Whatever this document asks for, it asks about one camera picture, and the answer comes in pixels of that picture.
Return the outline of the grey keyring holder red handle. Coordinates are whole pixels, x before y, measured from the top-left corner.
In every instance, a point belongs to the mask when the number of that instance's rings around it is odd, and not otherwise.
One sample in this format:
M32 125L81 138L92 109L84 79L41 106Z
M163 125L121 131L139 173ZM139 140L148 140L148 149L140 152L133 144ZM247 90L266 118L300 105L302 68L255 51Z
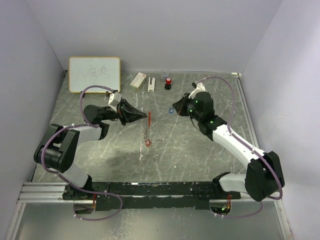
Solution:
M145 140L150 139L150 128L151 128L151 121L152 121L151 118L152 118L152 114L149 111L147 114L146 122L144 125L144 132L143 132L143 137Z

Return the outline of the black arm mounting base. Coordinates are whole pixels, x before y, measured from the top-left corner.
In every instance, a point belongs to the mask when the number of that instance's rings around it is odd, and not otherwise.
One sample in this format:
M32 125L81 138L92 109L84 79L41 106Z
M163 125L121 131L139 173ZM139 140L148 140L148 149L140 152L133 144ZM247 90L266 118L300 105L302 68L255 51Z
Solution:
M103 194L94 197L92 193L81 192L68 184L62 194L62 199L95 200L97 211L109 211L118 209L120 201L117 197L105 195L105 193L120 196L123 209L194 208L208 210L210 201L226 202L228 196L234 200L241 198L239 192L226 192L214 181L93 182L92 190Z

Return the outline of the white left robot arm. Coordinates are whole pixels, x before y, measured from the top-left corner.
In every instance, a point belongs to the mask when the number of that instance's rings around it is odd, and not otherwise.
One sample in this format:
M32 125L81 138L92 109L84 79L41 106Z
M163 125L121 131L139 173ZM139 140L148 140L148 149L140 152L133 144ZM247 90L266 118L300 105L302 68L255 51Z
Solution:
M123 126L147 118L147 114L134 108L122 98L111 106L87 105L84 108L86 123L76 126L51 124L36 148L33 159L47 171L60 175L75 186L81 199L89 199L94 192L92 177L74 162L79 144L103 140L110 125L104 121L119 120Z

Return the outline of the blue tagged key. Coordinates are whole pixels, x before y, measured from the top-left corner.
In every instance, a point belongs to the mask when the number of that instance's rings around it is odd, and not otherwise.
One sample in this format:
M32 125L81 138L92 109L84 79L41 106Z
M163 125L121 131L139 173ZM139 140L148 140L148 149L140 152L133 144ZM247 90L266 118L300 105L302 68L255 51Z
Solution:
M171 106L169 109L168 109L168 113L169 114L174 114L176 112L175 108L173 106Z

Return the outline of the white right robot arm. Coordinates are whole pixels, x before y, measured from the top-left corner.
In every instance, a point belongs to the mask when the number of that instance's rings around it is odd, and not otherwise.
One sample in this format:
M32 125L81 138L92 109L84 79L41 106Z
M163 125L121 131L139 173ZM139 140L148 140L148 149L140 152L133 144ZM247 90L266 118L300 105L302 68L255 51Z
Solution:
M208 92L198 92L195 97L185 93L172 107L179 116L197 121L198 130L228 150L246 170L244 174L227 172L214 178L217 183L212 186L212 193L216 198L239 192L260 202L273 198L276 192L283 194L285 181L279 156L255 147L234 132L227 121L215 114L214 101Z

